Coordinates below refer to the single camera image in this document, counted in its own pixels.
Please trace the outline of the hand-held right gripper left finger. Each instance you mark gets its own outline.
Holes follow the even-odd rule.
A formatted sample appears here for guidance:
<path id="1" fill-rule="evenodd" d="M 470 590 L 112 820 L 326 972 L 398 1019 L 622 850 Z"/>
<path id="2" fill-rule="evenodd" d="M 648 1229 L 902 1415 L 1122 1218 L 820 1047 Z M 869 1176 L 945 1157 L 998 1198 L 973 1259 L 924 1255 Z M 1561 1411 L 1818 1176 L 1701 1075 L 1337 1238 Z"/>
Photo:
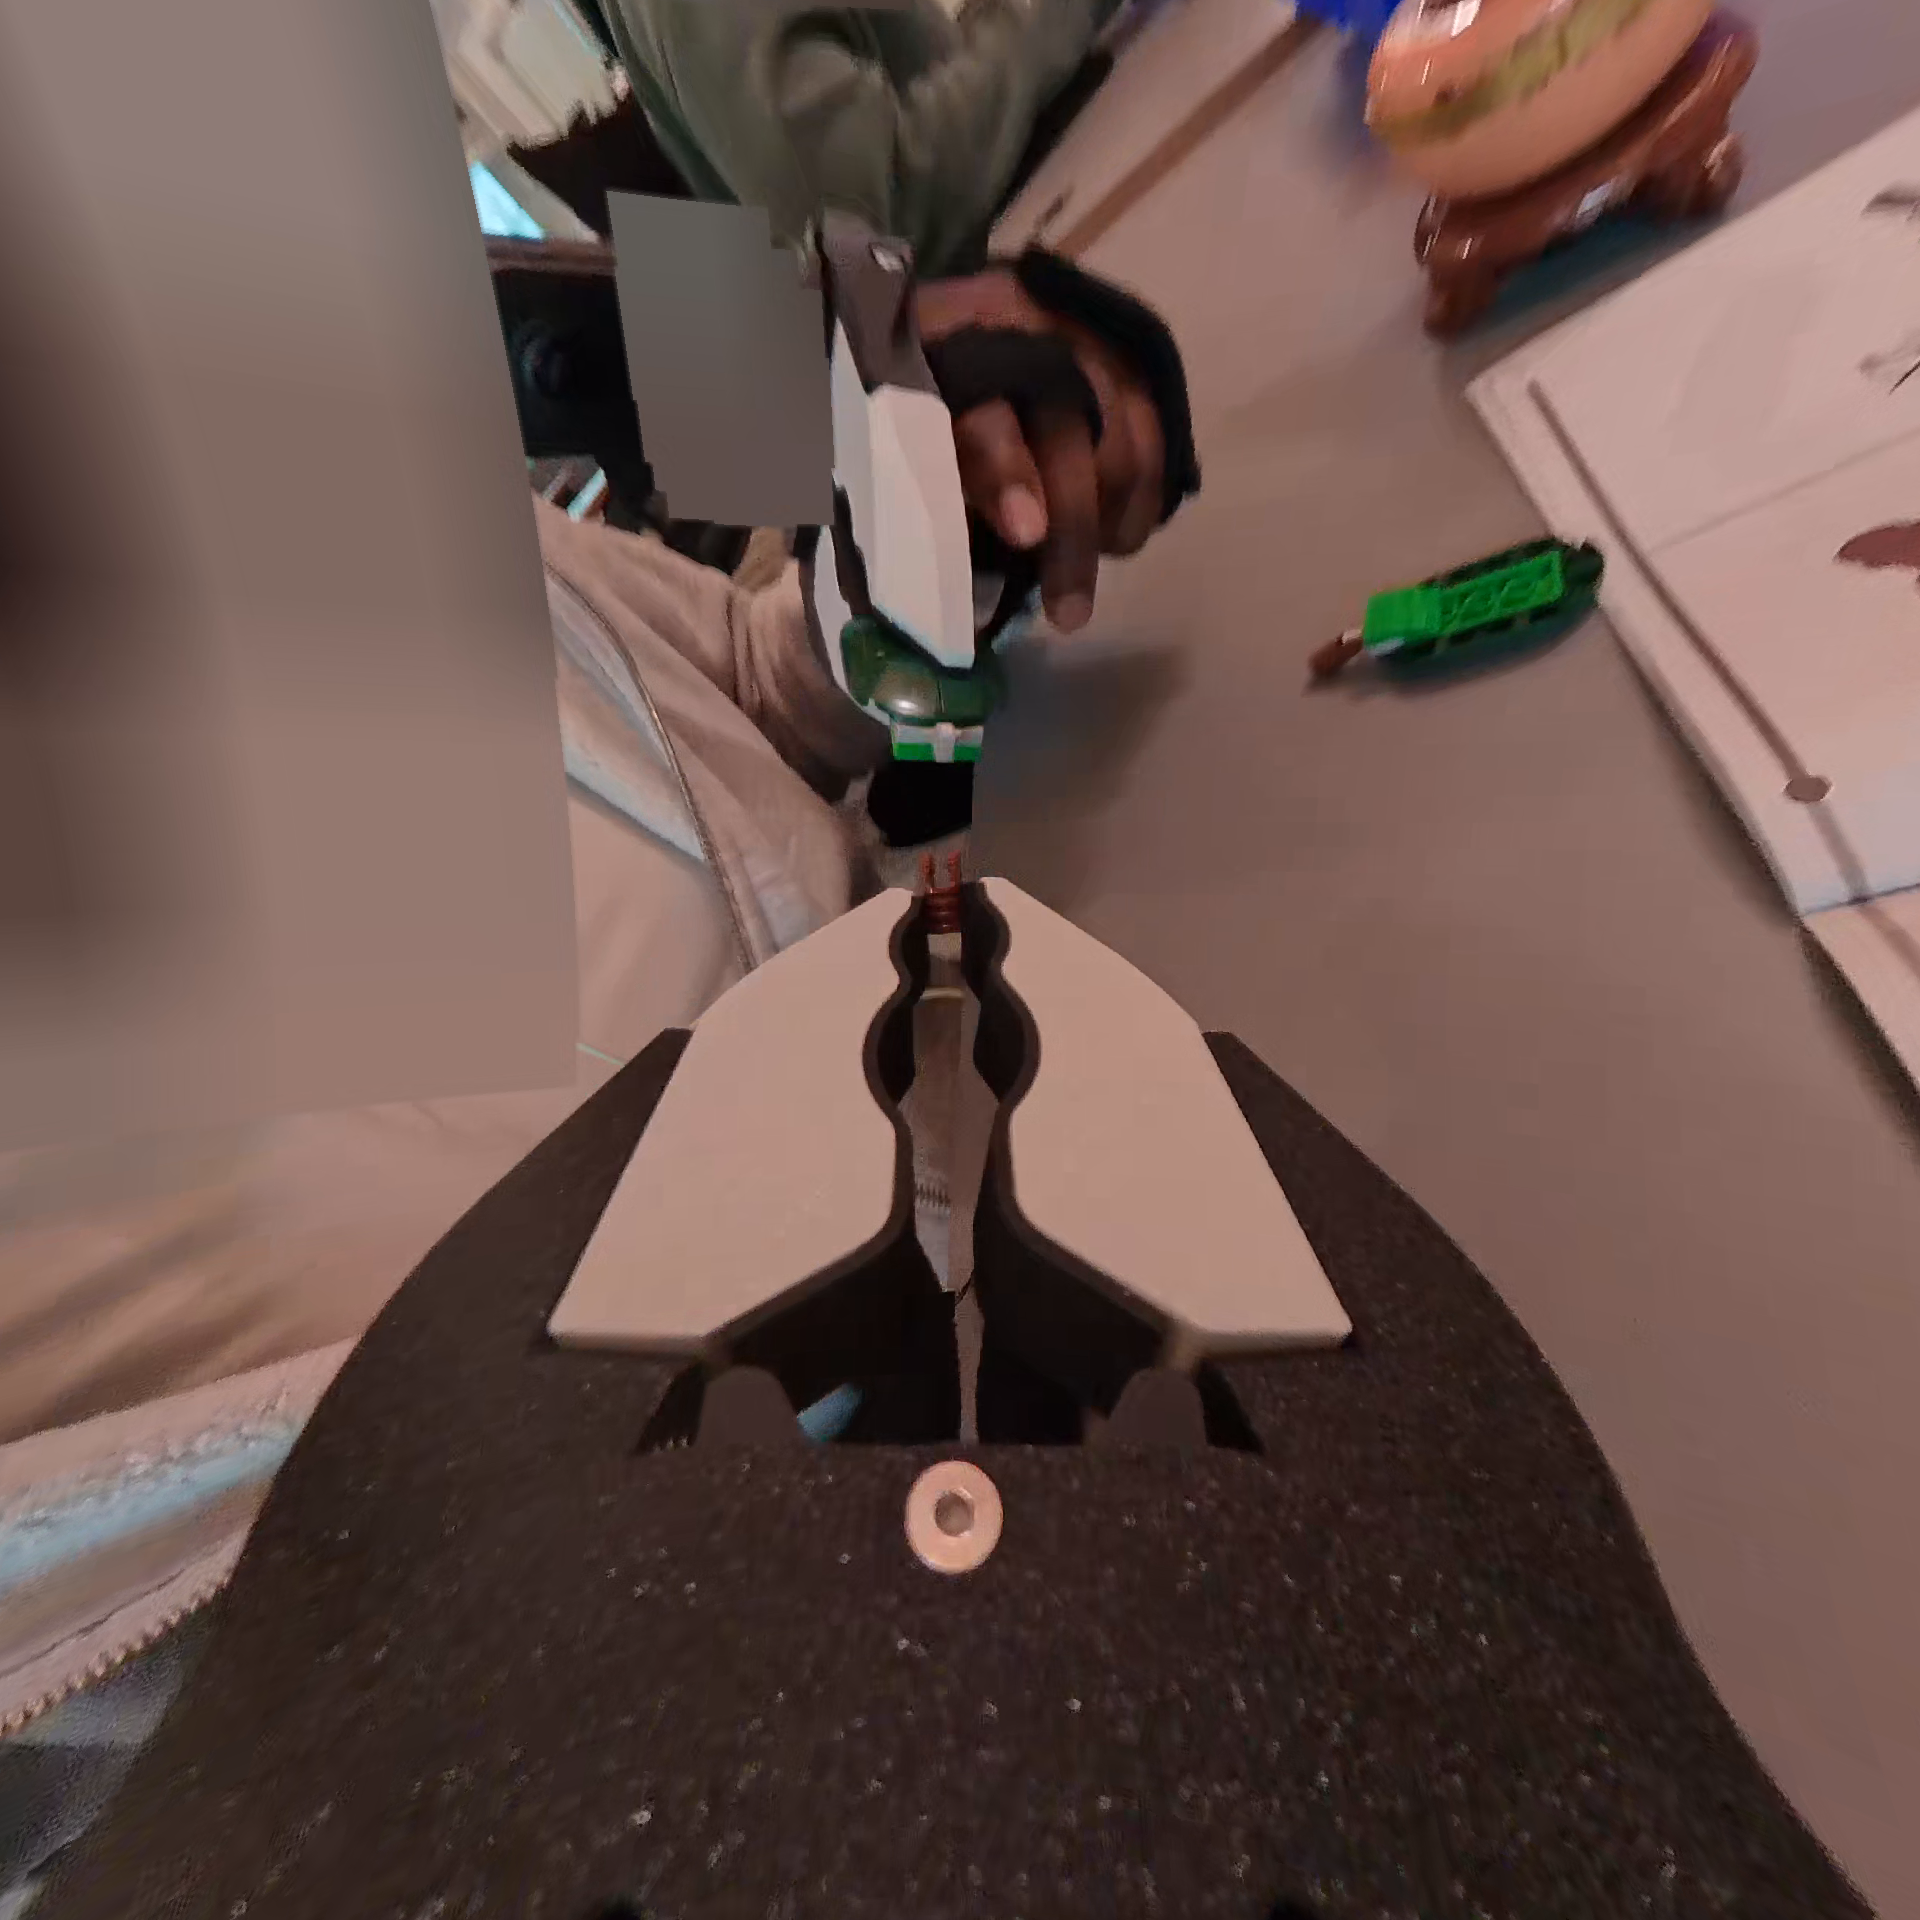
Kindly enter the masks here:
<path id="1" fill-rule="evenodd" d="M 916 903 L 874 893 L 696 1019 L 546 1320 L 558 1344 L 709 1350 L 888 1227 L 910 1157 L 869 1038 Z"/>

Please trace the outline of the person's left hand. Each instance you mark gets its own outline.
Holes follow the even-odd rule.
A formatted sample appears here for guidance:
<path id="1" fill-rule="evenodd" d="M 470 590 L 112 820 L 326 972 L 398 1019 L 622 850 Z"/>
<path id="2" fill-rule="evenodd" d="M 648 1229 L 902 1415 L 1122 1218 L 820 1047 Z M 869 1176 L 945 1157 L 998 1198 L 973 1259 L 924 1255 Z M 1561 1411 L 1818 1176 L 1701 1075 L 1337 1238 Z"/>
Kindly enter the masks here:
<path id="1" fill-rule="evenodd" d="M 1010 260 L 916 290 L 924 344 L 959 331 L 1034 333 L 1070 352 L 1096 400 L 1098 429 L 1076 406 L 1021 416 L 1008 400 L 950 404 L 967 502 L 1032 559 L 1056 634 L 1086 628 L 1098 564 L 1132 557 L 1164 526 L 1180 466 L 1173 450 L 1186 431 L 1158 394 L 1166 356 L 1145 349 L 1138 324 L 1112 324 L 1116 298 L 1122 290 L 1063 267 L 1034 284 Z"/>

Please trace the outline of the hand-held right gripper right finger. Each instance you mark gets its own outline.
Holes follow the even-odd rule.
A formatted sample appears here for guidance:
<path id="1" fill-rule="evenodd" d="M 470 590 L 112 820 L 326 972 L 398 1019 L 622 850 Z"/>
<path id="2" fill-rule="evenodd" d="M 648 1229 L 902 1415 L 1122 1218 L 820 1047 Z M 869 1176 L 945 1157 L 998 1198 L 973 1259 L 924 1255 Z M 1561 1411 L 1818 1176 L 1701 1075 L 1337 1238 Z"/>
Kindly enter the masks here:
<path id="1" fill-rule="evenodd" d="M 996 1110 L 976 1296 L 1040 1372 L 1190 1372 L 1352 1332 L 1197 1022 L 1002 878 L 976 885 Z"/>

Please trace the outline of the building instruction booklet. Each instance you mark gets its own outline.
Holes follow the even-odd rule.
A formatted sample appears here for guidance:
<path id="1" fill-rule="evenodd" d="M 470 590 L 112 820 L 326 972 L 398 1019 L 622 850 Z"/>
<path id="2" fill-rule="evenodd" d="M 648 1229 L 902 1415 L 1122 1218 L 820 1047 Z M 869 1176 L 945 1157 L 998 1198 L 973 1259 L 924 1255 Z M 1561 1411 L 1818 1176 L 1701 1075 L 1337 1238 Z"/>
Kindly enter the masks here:
<path id="1" fill-rule="evenodd" d="M 1908 111 L 1465 394 L 1910 1079 L 1914 367 Z"/>

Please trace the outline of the green toy leaf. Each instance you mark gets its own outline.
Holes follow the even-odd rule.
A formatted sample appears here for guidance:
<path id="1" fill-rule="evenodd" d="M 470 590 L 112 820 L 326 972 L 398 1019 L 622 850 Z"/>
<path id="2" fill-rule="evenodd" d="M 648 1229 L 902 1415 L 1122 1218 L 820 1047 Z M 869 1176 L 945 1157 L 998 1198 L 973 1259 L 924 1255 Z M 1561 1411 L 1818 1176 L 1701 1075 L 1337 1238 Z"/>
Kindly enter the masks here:
<path id="1" fill-rule="evenodd" d="M 852 615 L 837 659 L 848 698 L 884 734 L 861 800 L 882 870 L 912 880 L 928 932 L 957 932 L 976 771 L 1000 706 L 1000 664 L 991 651 L 967 664 L 936 663 L 879 615 Z"/>
<path id="2" fill-rule="evenodd" d="M 1308 682 L 1352 664 L 1391 682 L 1472 670 L 1570 636 L 1597 608 L 1604 555 L 1541 538 L 1417 583 L 1372 592 L 1358 619 L 1319 646 Z"/>

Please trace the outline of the toy flower pot on stand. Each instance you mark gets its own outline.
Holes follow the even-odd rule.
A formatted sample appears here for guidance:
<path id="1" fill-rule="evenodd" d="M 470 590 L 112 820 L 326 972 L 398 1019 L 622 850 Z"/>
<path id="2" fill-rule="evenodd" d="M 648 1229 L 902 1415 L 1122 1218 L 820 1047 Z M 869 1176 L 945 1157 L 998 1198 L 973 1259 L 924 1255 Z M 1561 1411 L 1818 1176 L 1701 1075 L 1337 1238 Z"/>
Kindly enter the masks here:
<path id="1" fill-rule="evenodd" d="M 1424 331 L 1474 328 L 1506 284 L 1613 219 L 1719 216 L 1743 176 L 1733 114 L 1760 34 L 1710 2 L 1405 2 L 1362 120 L 1426 194 Z"/>

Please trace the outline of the grey desk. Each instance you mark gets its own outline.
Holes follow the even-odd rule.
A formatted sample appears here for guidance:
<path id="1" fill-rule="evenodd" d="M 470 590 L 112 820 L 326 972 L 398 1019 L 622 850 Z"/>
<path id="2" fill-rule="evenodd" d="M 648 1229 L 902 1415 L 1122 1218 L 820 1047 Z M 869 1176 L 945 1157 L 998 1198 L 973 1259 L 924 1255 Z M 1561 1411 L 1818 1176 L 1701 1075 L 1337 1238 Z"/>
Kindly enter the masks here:
<path id="1" fill-rule="evenodd" d="M 1366 592 L 1541 527 L 1465 384 L 1637 266 L 1429 341 L 1358 76 L 1295 42 L 1087 251 L 1181 341 L 1205 492 L 1021 661 L 978 850 L 1501 1290 L 1775 1783 L 1914 1916 L 1910 1086 L 1599 622 L 1304 691 Z"/>

